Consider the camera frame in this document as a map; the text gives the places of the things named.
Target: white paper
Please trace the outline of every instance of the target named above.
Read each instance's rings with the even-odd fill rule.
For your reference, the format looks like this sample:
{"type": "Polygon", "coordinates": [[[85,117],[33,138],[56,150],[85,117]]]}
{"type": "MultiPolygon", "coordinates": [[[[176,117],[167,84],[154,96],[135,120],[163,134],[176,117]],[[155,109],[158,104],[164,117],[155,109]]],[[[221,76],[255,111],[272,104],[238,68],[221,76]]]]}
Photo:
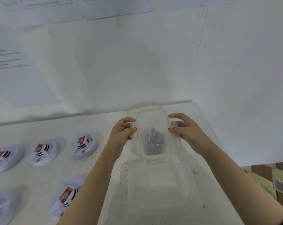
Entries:
{"type": "Polygon", "coordinates": [[[237,0],[168,0],[168,11],[234,3],[237,0]]]}
{"type": "Polygon", "coordinates": [[[153,11],[153,0],[78,0],[85,20],[153,11]]]}
{"type": "Polygon", "coordinates": [[[0,0],[14,28],[82,20],[78,0],[0,0]]]}
{"type": "Polygon", "coordinates": [[[9,32],[0,33],[0,94],[16,107],[59,102],[33,61],[9,32]]]}

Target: smoke detector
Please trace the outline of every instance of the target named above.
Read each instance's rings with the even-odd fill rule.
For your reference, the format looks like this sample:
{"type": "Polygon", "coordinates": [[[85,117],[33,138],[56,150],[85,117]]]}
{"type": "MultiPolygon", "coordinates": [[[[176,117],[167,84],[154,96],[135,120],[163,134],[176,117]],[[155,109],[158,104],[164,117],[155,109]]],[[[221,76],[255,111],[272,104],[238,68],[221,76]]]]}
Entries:
{"type": "Polygon", "coordinates": [[[14,167],[24,156],[25,150],[18,145],[8,145],[0,150],[0,172],[14,167]]]}
{"type": "Polygon", "coordinates": [[[20,197],[12,190],[0,192],[0,225],[7,225],[16,214],[20,197]]]}
{"type": "Polygon", "coordinates": [[[61,218],[65,210],[74,199],[85,178],[75,176],[65,180],[57,188],[50,203],[50,213],[57,219],[61,218]]]}
{"type": "Polygon", "coordinates": [[[70,152],[76,159],[84,159],[95,152],[98,139],[92,132],[81,133],[70,144],[70,152]]]}
{"type": "Polygon", "coordinates": [[[45,139],[37,143],[32,151],[29,163],[34,166],[43,166],[55,159],[60,151],[60,144],[54,139],[45,139]]]}

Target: container lid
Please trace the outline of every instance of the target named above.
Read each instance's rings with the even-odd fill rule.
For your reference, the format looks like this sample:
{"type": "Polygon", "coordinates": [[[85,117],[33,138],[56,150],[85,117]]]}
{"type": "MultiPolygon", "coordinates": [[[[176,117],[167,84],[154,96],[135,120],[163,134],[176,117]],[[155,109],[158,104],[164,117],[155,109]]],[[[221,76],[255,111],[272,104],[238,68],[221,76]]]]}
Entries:
{"type": "Polygon", "coordinates": [[[136,113],[136,128],[142,158],[158,160],[177,153],[177,141],[170,133],[169,117],[161,107],[142,109],[136,113]]]}
{"type": "Polygon", "coordinates": [[[134,166],[128,172],[128,210],[134,215],[197,210],[201,200],[186,163],[134,166]]]}

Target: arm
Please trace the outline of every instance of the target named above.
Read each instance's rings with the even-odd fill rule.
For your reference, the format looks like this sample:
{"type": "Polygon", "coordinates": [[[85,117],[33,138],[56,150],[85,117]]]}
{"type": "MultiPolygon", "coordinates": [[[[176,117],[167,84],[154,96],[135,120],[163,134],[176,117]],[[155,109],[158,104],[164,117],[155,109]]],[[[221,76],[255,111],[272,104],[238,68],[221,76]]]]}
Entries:
{"type": "Polygon", "coordinates": [[[177,122],[179,127],[169,131],[180,134],[196,153],[203,156],[245,225],[278,225],[283,221],[283,206],[241,170],[194,120],[179,113],[169,117],[183,120],[177,122]]]}
{"type": "Polygon", "coordinates": [[[129,128],[128,122],[134,121],[134,118],[126,117],[112,128],[102,154],[57,225],[97,225],[113,165],[130,139],[130,134],[136,131],[136,128],[129,128]]]}

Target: table surface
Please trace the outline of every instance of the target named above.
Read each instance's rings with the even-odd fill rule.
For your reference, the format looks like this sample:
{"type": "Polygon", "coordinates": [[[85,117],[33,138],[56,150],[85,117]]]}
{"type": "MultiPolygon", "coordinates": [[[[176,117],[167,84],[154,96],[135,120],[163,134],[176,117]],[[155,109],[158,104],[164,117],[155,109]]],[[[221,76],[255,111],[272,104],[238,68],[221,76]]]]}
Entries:
{"type": "MultiPolygon", "coordinates": [[[[186,113],[223,148],[196,103],[163,107],[167,113],[186,113]]],[[[90,172],[108,140],[112,126],[125,116],[126,111],[120,111],[0,126],[0,148],[15,143],[26,148],[24,158],[15,167],[0,173],[0,189],[14,188],[21,194],[20,208],[10,224],[56,224],[57,220],[49,214],[49,203],[56,188],[67,178],[90,172]],[[95,132],[99,146],[93,155],[78,160],[69,154],[67,146],[74,136],[83,132],[95,132]],[[46,138],[60,142],[59,155],[45,166],[35,167],[29,164],[28,150],[46,138]]],[[[98,224],[243,224],[205,160],[184,140],[178,157],[192,170],[202,201],[201,209],[190,213],[130,216],[127,209],[127,174],[130,167],[142,163],[131,149],[132,143],[128,142],[113,167],[98,224]]]]}

